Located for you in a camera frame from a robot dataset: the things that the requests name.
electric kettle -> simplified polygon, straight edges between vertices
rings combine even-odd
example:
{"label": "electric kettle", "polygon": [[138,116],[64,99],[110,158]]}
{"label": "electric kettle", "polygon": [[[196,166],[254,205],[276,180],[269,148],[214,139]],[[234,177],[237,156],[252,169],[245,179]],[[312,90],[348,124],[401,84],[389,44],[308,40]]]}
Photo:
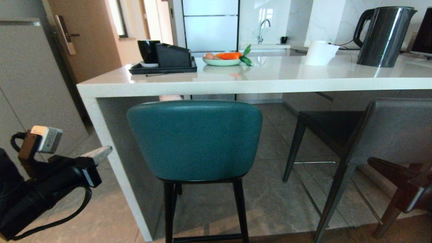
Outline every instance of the electric kettle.
{"label": "electric kettle", "polygon": [[[388,6],[366,10],[357,23],[353,41],[361,48],[357,64],[373,67],[394,67],[411,17],[413,7]],[[364,42],[360,33],[370,20]]]}

egg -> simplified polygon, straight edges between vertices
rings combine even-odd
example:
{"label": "egg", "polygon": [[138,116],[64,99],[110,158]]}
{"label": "egg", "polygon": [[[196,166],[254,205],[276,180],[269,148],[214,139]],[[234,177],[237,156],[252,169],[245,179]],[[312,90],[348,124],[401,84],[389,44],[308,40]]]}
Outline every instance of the egg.
{"label": "egg", "polygon": [[215,59],[215,55],[213,55],[213,54],[211,54],[211,53],[207,53],[205,56],[204,56],[204,58],[205,59]]}

wooden floor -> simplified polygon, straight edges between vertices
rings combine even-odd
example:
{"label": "wooden floor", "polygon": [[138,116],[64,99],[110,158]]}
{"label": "wooden floor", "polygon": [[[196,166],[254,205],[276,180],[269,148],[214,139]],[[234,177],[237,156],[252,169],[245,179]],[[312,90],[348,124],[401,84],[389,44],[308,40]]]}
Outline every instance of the wooden floor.
{"label": "wooden floor", "polygon": [[[327,230],[321,243],[432,243],[432,217],[428,214],[397,220],[383,238],[377,240],[372,232],[377,224]],[[313,243],[314,232],[251,237],[251,243]],[[240,243],[241,240],[212,241]]]}

kitchen island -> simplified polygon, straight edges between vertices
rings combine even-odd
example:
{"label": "kitchen island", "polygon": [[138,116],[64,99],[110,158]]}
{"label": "kitchen island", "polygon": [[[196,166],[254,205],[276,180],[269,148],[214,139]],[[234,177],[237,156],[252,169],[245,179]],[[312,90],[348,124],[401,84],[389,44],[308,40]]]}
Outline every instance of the kitchen island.
{"label": "kitchen island", "polygon": [[162,183],[145,165],[129,129],[130,107],[162,95],[432,89],[432,62],[402,55],[393,68],[357,65],[350,54],[323,67],[305,66],[304,56],[251,59],[253,67],[213,67],[197,58],[196,73],[150,77],[131,75],[127,65],[78,85],[102,145],[113,147],[111,166],[146,241],[153,240],[162,210]]}

green plate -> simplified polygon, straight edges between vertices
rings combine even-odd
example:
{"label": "green plate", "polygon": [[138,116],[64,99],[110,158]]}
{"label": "green plate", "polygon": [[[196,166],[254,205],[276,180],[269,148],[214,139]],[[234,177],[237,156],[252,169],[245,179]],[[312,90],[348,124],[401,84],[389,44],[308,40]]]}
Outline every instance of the green plate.
{"label": "green plate", "polygon": [[234,66],[241,63],[240,59],[234,59],[234,60],[212,60],[212,59],[205,59],[203,58],[203,61],[207,63],[208,65],[212,66]]}

